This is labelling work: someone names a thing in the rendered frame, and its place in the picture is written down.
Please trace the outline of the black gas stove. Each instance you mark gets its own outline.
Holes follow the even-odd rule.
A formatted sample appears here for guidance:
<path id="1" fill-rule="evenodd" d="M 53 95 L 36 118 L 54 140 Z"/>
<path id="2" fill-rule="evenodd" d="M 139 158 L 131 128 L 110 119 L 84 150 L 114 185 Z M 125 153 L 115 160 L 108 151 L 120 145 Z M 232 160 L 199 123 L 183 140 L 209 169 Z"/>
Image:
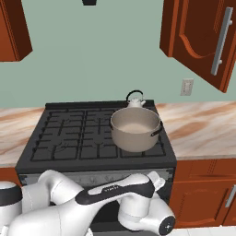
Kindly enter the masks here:
<path id="1" fill-rule="evenodd" d="M 165 180 L 157 194 L 169 202 L 177 160 L 165 130 L 145 152 L 127 152 L 112 141 L 111 116 L 126 106 L 123 100 L 46 104 L 17 163 L 20 182 L 36 183 L 44 171 L 55 170 L 88 189 L 156 171 Z"/>

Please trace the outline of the red-brown base cabinet door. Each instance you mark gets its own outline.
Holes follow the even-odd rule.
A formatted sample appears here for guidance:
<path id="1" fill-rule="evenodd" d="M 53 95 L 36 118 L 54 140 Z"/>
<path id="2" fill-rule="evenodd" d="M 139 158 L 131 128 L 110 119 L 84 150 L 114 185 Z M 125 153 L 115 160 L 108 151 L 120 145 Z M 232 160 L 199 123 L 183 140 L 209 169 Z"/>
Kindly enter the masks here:
<path id="1" fill-rule="evenodd" d="M 236 194 L 225 207 L 234 184 L 236 180 L 174 183 L 170 207 L 175 228 L 236 226 Z"/>

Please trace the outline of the red-brown base cabinet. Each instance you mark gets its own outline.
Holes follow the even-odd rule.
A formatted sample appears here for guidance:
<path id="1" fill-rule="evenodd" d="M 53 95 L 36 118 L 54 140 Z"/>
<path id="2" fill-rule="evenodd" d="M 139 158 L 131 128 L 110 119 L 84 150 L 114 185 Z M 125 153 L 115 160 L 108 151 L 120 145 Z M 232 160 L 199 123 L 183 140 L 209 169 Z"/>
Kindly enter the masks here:
<path id="1" fill-rule="evenodd" d="M 9 181 L 21 185 L 14 167 L 0 168 L 0 181 Z"/>

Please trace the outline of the red-brown drawer front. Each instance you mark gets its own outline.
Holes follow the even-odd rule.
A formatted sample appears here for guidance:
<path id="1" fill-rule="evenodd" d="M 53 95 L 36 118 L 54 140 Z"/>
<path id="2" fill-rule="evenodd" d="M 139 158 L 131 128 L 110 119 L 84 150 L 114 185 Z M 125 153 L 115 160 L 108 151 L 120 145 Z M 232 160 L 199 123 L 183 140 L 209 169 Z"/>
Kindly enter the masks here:
<path id="1" fill-rule="evenodd" d="M 178 160 L 175 182 L 236 179 L 236 159 Z"/>

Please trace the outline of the white wall outlet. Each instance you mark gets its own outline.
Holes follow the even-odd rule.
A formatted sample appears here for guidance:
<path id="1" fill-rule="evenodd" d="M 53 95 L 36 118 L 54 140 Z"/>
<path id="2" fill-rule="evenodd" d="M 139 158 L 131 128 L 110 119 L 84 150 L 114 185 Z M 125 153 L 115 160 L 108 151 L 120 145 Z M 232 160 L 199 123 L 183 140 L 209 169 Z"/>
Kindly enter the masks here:
<path id="1" fill-rule="evenodd" d="M 192 78 L 184 78 L 182 83 L 181 95 L 190 96 L 192 94 L 194 80 Z"/>

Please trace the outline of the red-brown wall cabinet body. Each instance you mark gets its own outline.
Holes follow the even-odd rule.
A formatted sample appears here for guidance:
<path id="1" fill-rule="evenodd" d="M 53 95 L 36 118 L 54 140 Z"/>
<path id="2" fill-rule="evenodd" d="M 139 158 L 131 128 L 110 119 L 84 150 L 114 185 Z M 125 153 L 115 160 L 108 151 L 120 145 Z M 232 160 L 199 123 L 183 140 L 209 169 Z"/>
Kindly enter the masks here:
<path id="1" fill-rule="evenodd" d="M 173 55 L 178 8 L 179 0 L 164 0 L 163 2 L 159 47 L 168 57 Z"/>

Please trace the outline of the red-brown wall cabinet door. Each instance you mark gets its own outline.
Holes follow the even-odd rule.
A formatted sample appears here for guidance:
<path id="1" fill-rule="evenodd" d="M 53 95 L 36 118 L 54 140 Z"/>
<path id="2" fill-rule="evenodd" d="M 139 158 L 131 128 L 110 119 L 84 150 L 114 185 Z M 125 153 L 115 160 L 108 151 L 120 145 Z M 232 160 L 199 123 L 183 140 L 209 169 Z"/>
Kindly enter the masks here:
<path id="1" fill-rule="evenodd" d="M 211 67 L 225 10 L 232 7 L 232 24 L 213 76 Z M 221 92 L 226 93 L 236 61 L 236 0 L 180 0 L 173 57 Z"/>

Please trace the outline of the red-brown wall cabinet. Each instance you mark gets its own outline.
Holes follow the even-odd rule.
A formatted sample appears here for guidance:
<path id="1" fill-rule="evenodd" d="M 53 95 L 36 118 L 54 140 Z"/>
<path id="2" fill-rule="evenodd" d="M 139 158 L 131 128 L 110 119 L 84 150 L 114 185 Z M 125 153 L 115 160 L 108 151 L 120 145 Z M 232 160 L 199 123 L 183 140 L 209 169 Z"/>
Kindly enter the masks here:
<path id="1" fill-rule="evenodd" d="M 18 62 L 31 52 L 21 0 L 0 0 L 0 62 Z"/>

